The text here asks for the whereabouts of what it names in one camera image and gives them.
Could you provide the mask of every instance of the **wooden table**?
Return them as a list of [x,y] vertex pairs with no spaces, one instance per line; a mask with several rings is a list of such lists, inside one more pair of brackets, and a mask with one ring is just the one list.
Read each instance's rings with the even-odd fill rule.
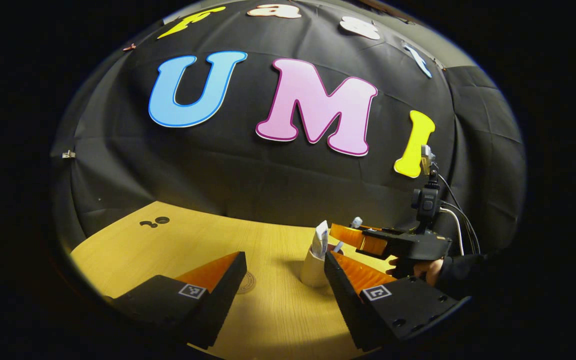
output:
[[[139,224],[157,217],[170,221],[155,228]],[[153,202],[89,237],[71,257],[99,293],[119,297],[151,276],[175,278],[245,251],[256,287],[235,296],[206,353],[247,360],[361,356],[365,352],[355,347],[330,286],[313,289],[299,280],[315,225],[260,223]],[[343,250],[380,271],[391,267],[347,244]]]

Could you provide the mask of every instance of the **letter cutout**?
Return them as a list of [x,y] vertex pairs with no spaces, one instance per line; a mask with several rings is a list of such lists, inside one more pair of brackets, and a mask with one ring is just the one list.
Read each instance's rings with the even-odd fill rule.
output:
[[426,60],[421,58],[421,56],[419,55],[417,50],[414,50],[414,48],[410,47],[410,45],[407,43],[404,43],[404,49],[408,50],[412,54],[412,57],[413,57],[414,61],[416,62],[417,66],[419,66],[419,69],[421,69],[421,71],[423,71],[423,73],[428,78],[432,78],[433,77],[432,74],[426,68]]
[[192,14],[190,16],[186,16],[185,18],[183,18],[183,20],[181,20],[180,23],[178,23],[177,25],[174,25],[172,27],[172,29],[159,35],[159,37],[157,39],[161,39],[161,38],[166,37],[170,34],[180,32],[183,29],[186,29],[188,27],[188,24],[190,24],[190,23],[194,24],[194,23],[198,22],[199,20],[205,19],[206,16],[210,15],[211,13],[220,12],[224,9],[226,9],[226,6],[220,6],[220,7],[215,7],[214,9],[208,9],[208,10],[205,10],[205,11],[202,11],[199,13]]
[[377,27],[371,23],[367,23],[366,21],[361,21],[358,18],[343,16],[339,22],[339,25],[341,25],[342,28],[348,30],[349,32],[359,34],[368,39],[380,39],[379,34],[377,34]]
[[313,64],[295,59],[276,59],[272,66],[279,70],[279,82],[270,114],[256,125],[256,134],[272,141],[293,141],[298,130],[293,125],[295,105],[306,138],[318,142],[331,123],[339,117],[339,125],[327,144],[339,153],[363,157],[368,153],[366,130],[370,105],[377,88],[366,80],[348,77],[328,95]]
[[408,139],[404,155],[395,161],[394,169],[397,173],[409,178],[416,178],[421,173],[421,146],[428,145],[430,133],[435,131],[435,123],[423,112],[410,111],[412,131]]
[[235,64],[246,60],[246,57],[247,53],[242,51],[220,51],[208,55],[206,61],[212,67],[203,93],[199,100],[190,105],[178,104],[175,94],[184,71],[197,58],[188,55],[167,60],[159,66],[159,76],[150,94],[150,117],[155,123],[170,128],[187,128],[208,120],[224,102]]
[[281,4],[259,5],[256,9],[252,9],[246,14],[249,14],[250,16],[276,16],[277,18],[286,19],[297,19],[302,17],[301,14],[299,14],[299,7]]

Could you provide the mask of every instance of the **pink letter m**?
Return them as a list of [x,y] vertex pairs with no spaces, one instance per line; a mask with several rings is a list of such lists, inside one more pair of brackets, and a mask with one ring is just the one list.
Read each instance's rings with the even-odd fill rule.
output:
[[339,153],[363,157],[368,153],[366,130],[370,104],[377,88],[358,77],[343,80],[328,95],[317,69],[311,63],[295,59],[276,59],[279,82],[270,114],[256,125],[256,133],[272,141],[293,141],[299,131],[293,125],[293,110],[299,113],[311,144],[320,141],[330,124],[339,117],[339,125],[327,143]]

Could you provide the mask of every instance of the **circular sticker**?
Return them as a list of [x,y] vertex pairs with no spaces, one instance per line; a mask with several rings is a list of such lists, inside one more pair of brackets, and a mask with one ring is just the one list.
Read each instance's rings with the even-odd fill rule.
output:
[[255,284],[257,284],[255,276],[250,272],[246,272],[246,275],[244,275],[244,278],[241,281],[241,284],[239,285],[239,290],[237,290],[237,294],[246,294],[250,290],[254,289]]

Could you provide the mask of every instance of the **blue letter u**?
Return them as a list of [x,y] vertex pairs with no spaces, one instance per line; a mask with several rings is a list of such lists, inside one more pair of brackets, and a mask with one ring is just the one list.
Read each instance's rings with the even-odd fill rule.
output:
[[178,104],[175,93],[184,70],[197,58],[188,55],[164,62],[158,68],[159,76],[150,94],[150,117],[155,123],[171,128],[187,128],[210,119],[224,102],[235,64],[246,60],[247,56],[242,51],[220,51],[208,55],[206,61],[212,64],[208,80],[199,100],[190,105]]

